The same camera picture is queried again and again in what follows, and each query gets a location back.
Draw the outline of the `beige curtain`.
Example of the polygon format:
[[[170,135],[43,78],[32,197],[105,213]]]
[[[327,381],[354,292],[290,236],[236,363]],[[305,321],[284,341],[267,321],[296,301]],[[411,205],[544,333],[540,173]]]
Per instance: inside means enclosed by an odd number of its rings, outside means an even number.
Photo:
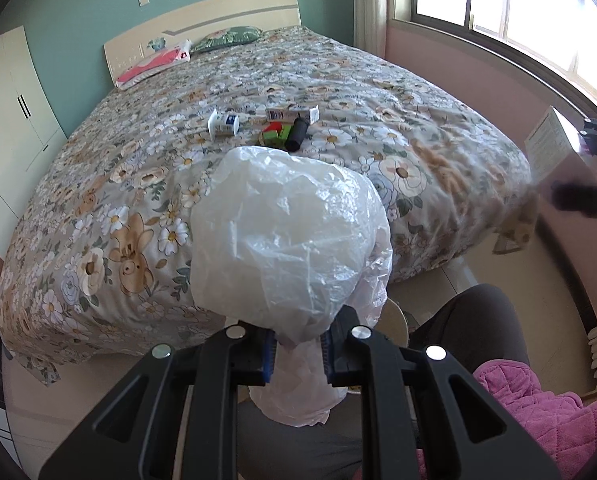
[[[353,45],[379,58],[387,50],[391,0],[353,0]]]

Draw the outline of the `white smiley trash bin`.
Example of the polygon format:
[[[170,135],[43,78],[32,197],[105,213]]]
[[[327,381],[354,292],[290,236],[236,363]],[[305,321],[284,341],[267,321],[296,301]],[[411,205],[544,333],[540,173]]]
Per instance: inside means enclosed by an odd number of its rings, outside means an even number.
[[[409,325],[399,305],[394,300],[387,299],[379,317],[379,322],[374,326],[381,334],[386,336],[398,347],[409,346]]]

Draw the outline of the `white plastic bag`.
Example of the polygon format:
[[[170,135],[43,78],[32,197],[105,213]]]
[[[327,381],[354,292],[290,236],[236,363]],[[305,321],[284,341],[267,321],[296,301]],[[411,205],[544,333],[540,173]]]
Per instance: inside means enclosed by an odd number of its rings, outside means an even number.
[[[321,336],[341,308],[379,322],[393,249],[381,197],[362,174],[242,146],[210,177],[191,214],[194,303],[272,330],[274,371],[250,396],[292,427],[323,424],[346,390],[324,375]]]

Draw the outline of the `white blue yogurt cup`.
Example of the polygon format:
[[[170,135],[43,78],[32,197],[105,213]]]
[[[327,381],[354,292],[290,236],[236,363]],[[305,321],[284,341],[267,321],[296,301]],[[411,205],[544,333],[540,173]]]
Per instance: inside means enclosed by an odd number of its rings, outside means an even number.
[[[236,136],[240,129],[240,117],[234,113],[219,113],[213,110],[207,120],[208,133],[215,136]]]

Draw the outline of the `white red milk carton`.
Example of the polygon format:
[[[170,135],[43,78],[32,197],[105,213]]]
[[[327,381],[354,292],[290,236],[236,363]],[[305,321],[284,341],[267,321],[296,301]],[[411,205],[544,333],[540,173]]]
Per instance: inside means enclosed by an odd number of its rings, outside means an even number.
[[[320,110],[318,105],[267,107],[266,115],[268,122],[281,122],[281,124],[292,124],[293,122],[296,122],[297,119],[301,119],[304,120],[304,122],[307,122],[308,125],[312,125],[320,120]]]

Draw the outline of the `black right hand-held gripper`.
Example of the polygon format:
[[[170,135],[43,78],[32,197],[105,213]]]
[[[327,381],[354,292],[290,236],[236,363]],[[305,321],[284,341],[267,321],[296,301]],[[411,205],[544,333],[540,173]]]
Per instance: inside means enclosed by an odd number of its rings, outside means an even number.
[[[577,131],[576,155],[583,163],[577,177],[562,178],[550,185],[551,203],[560,211],[579,212],[597,219],[597,119],[586,119]]]

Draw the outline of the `green toy brick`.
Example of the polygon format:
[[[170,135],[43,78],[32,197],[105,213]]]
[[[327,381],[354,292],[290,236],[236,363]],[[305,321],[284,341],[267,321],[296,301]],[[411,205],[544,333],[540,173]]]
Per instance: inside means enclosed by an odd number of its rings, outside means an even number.
[[[269,130],[260,133],[260,142],[267,148],[280,148],[283,150],[286,136],[283,131]]]

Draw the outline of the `red toy brick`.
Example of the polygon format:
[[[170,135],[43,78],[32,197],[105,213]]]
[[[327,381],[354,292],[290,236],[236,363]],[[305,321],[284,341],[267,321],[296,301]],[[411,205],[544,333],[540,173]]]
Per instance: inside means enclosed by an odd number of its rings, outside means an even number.
[[[280,132],[283,128],[282,122],[271,122],[265,129],[265,132],[275,131]]]

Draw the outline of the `black cylinder roller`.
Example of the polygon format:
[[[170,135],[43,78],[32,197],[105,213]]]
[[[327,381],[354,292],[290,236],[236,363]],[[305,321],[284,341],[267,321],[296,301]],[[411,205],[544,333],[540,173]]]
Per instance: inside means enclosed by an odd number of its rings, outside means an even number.
[[[295,119],[284,142],[285,151],[296,153],[300,149],[306,139],[308,127],[309,122],[306,122],[304,118],[297,117]]]

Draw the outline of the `pink quilted jacket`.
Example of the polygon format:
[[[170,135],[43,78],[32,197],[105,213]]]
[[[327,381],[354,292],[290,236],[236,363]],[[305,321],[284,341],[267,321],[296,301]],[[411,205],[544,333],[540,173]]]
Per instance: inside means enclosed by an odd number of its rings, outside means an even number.
[[[471,374],[555,461],[564,479],[575,478],[592,460],[597,452],[597,400],[586,404],[575,392],[545,390],[521,361],[481,361]]]

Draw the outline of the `beige wooden headboard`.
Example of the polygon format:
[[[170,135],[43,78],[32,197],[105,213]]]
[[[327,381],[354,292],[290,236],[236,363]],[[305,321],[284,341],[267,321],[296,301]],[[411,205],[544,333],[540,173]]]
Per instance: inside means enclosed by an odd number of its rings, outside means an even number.
[[[115,80],[160,44],[196,42],[233,26],[270,30],[300,23],[298,0],[203,0],[132,27],[103,44],[103,49],[108,73]]]

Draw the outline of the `floral bed quilt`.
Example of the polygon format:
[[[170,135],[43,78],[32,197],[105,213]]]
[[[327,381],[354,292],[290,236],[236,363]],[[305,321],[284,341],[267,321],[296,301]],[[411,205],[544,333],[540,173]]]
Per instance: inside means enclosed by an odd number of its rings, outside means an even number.
[[[386,209],[399,282],[487,234],[524,248],[538,196],[521,149],[483,116],[403,67],[304,26],[196,53],[97,105],[41,178],[0,276],[0,335],[33,378],[103,353],[193,346],[224,326],[190,290],[190,216],[267,107],[318,105],[300,154],[367,177]],[[210,113],[240,117],[208,133]]]

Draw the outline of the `white wardrobe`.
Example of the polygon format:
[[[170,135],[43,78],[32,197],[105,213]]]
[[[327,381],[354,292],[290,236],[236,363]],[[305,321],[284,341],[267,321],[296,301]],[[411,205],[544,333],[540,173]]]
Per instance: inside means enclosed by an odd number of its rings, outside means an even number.
[[[36,185],[66,142],[20,26],[0,35],[0,257]]]

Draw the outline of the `pink white pillow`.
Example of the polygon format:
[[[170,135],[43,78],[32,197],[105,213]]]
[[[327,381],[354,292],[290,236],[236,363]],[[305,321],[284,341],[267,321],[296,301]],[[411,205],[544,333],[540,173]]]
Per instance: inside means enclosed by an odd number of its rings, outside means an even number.
[[[186,39],[172,47],[156,51],[130,67],[129,70],[125,70],[115,80],[115,87],[127,90],[143,80],[164,72],[164,70],[189,62],[192,47],[193,42]]]

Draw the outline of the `window with dark frame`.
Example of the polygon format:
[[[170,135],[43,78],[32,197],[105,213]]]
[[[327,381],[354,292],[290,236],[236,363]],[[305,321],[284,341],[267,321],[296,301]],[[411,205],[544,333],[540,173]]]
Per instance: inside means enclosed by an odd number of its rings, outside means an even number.
[[[597,0],[391,0],[396,20],[501,56],[597,116]]]

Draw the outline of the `white paper box red stripes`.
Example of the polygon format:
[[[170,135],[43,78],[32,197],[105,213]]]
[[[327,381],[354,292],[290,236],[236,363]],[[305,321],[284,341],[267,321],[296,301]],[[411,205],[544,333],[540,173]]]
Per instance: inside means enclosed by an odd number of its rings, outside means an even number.
[[[581,150],[579,130],[555,107],[550,106],[525,140],[533,182],[545,182],[563,163]]]

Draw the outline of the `green floral pillow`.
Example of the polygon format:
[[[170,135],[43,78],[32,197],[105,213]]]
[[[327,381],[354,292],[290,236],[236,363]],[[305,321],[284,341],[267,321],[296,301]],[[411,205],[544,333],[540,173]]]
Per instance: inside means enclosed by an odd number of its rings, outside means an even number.
[[[263,31],[255,26],[233,26],[217,30],[202,38],[192,48],[193,53],[205,53],[243,44],[251,44],[262,38]]]

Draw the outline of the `person's dark trousers leg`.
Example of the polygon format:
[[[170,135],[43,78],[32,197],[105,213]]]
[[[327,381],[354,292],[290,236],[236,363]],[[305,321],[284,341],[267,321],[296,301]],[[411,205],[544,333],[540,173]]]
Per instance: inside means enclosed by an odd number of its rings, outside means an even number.
[[[236,413],[236,467],[246,479],[530,479],[559,474],[530,434],[477,382],[478,365],[517,361],[525,347],[507,297],[477,285],[453,298],[399,348],[339,311],[322,336],[325,379],[361,385],[348,415],[361,438],[328,426],[274,422],[252,402]]]

